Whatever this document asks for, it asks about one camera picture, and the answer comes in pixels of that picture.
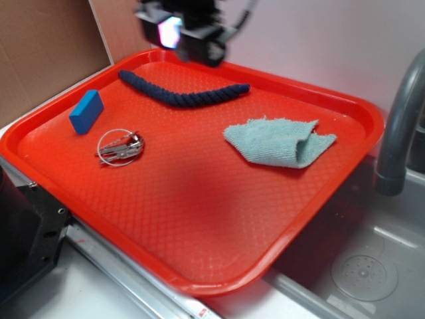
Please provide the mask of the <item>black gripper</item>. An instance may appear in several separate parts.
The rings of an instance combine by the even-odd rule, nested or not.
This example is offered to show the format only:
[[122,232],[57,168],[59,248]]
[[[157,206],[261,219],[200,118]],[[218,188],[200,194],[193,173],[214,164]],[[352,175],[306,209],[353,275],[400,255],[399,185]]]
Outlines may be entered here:
[[135,9],[146,40],[174,51],[183,62],[212,68],[226,56],[226,43],[238,32],[220,20],[215,1],[140,1]]

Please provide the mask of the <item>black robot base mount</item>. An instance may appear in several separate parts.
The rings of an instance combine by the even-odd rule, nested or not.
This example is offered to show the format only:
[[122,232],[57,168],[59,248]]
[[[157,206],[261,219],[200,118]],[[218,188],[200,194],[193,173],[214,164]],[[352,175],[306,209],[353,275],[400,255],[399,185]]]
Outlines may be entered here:
[[16,186],[1,169],[1,305],[57,265],[68,208],[39,185]]

